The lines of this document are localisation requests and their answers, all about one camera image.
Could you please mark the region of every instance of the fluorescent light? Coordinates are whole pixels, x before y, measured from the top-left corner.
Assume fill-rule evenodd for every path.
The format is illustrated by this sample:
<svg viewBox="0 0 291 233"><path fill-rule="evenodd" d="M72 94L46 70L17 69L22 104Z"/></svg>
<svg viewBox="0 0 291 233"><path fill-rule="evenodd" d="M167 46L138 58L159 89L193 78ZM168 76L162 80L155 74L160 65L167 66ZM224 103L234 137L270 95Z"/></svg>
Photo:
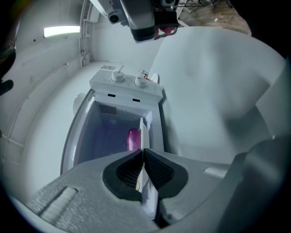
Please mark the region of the fluorescent light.
<svg viewBox="0 0 291 233"><path fill-rule="evenodd" d="M67 33L76 33L80 32L79 26L58 26L58 27L47 27L44 29L44 37L67 34Z"/></svg>

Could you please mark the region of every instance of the control panel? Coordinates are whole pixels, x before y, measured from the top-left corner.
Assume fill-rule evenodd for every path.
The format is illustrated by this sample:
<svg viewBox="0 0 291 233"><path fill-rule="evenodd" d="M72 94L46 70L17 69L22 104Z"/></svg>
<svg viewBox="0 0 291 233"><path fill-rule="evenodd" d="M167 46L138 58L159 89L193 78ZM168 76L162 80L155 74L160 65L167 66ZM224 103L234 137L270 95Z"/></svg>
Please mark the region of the control panel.
<svg viewBox="0 0 291 233"><path fill-rule="evenodd" d="M114 95L130 95L133 98L160 101L163 97L158 83L144 77L131 76L121 71L99 70L90 80L91 89Z"/></svg>

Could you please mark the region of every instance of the wooden floor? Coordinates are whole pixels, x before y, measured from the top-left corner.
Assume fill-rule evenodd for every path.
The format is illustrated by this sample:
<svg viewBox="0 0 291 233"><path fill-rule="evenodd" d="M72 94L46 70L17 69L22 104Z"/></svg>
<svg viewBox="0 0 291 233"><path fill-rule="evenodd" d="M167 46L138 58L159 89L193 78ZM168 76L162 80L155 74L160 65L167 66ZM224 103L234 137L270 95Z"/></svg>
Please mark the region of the wooden floor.
<svg viewBox="0 0 291 233"><path fill-rule="evenodd" d="M218 0L215 6L187 7L191 13L184 9L180 14L180 20L189 26L225 28L251 35L247 23L234 8L227 5L225 0Z"/></svg>

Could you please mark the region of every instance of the purple object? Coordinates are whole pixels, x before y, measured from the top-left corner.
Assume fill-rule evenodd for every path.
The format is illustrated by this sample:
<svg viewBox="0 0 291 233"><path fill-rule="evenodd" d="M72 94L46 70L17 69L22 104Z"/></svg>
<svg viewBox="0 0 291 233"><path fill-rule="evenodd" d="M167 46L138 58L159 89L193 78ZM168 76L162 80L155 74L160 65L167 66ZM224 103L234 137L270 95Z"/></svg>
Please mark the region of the purple object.
<svg viewBox="0 0 291 233"><path fill-rule="evenodd" d="M139 129L130 129L127 134L127 151L140 149L141 136Z"/></svg>

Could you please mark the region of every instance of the white knob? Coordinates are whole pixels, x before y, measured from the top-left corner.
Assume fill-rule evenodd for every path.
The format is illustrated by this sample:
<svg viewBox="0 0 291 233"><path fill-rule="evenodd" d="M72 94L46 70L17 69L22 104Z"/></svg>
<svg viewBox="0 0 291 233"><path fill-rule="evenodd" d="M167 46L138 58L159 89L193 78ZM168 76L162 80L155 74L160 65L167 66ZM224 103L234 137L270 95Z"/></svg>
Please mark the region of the white knob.
<svg viewBox="0 0 291 233"><path fill-rule="evenodd" d="M112 73L111 79L114 82L122 82L124 80L124 74L120 71L115 71Z"/></svg>
<svg viewBox="0 0 291 233"><path fill-rule="evenodd" d="M146 86L146 79L144 77L136 77L135 84L139 87L145 87Z"/></svg>

